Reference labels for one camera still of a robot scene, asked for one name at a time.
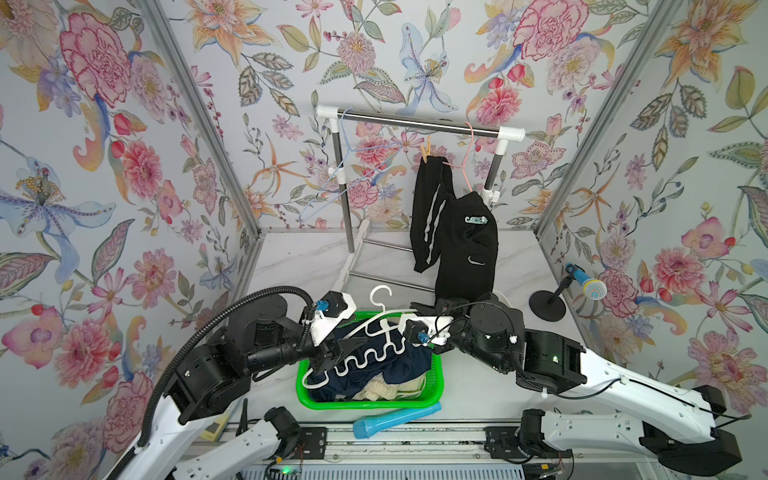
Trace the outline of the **beige shorts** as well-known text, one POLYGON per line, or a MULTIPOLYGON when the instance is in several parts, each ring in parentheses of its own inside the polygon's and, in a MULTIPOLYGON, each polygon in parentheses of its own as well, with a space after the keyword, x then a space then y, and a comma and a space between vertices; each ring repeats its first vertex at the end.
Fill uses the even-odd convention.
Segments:
POLYGON ((382 374, 372 378, 362 390, 356 393, 353 401, 393 401, 412 400, 421 395, 426 385, 426 375, 399 384, 387 383, 382 374))

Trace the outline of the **white hanger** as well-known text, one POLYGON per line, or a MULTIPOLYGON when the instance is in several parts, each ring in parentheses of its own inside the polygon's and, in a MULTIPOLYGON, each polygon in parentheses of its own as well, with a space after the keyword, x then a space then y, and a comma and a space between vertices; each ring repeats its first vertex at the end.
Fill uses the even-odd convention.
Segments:
POLYGON ((385 285, 375 286, 369 293, 368 299, 374 306, 380 308, 380 312, 371 318, 364 320, 360 326, 357 326, 345 340, 357 342, 352 352, 345 354, 331 369, 324 372, 324 379, 320 382, 310 383, 310 376, 314 374, 312 368, 301 378, 301 385, 307 390, 317 390, 325 387, 332 375, 337 378, 346 377, 352 370, 363 371, 368 368, 371 362, 384 362, 389 354, 400 355, 405 352, 406 340, 403 336, 396 342, 392 338, 394 331, 398 329, 389 319, 395 314, 413 313, 409 309, 387 309, 383 302, 376 301, 375 296, 379 291, 385 291, 388 296, 393 296, 392 289, 385 285))

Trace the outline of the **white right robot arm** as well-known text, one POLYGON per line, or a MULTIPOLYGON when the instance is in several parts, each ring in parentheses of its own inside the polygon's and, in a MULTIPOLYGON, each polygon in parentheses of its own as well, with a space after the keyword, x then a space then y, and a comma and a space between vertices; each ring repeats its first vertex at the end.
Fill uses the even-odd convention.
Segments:
POLYGON ((436 354, 456 349, 499 374, 514 375, 519 387, 542 397, 597 400, 613 410, 590 415, 526 409, 513 432, 487 440, 498 458, 614 450, 698 477, 715 477, 742 460, 736 437, 717 422, 735 420, 717 388, 686 390, 643 377, 570 338, 526 328, 522 312, 495 297, 413 304, 398 329, 414 346, 436 354))

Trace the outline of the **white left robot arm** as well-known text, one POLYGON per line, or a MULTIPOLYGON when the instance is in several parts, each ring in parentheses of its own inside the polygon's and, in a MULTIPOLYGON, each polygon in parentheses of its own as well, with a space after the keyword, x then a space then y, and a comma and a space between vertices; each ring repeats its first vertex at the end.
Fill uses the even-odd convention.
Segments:
POLYGON ((269 376, 307 360, 318 371, 339 364, 353 340, 336 328, 354 318, 348 293, 313 300, 303 289, 276 286, 235 301, 198 330, 173 357, 147 403, 138 437, 108 473, 110 479, 230 479, 249 465, 289 458, 302 429, 284 407, 234 439, 193 459, 188 448, 230 405, 249 393, 256 374, 269 376))

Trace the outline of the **navy blue shorts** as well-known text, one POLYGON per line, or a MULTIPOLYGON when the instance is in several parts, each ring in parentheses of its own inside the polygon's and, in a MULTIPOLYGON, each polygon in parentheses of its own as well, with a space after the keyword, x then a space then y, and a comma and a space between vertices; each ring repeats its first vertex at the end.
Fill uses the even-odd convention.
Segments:
MULTIPOLYGON (((362 322, 351 322, 336 328, 332 338, 340 340, 349 335, 362 322)), ((398 330, 394 331, 392 338, 398 342, 401 334, 398 330)), ((317 390, 308 390, 309 398, 318 403, 328 402, 355 402, 352 397, 374 377, 383 375, 384 380, 390 384, 404 383, 426 375, 432 368, 432 350, 428 347, 413 346, 406 341, 405 352, 393 356, 389 354, 387 359, 381 363, 371 362, 367 369, 363 371, 352 370, 346 377, 337 378, 331 376, 329 383, 317 390)), ((310 376, 310 383, 320 382, 324 379, 323 373, 310 376)))

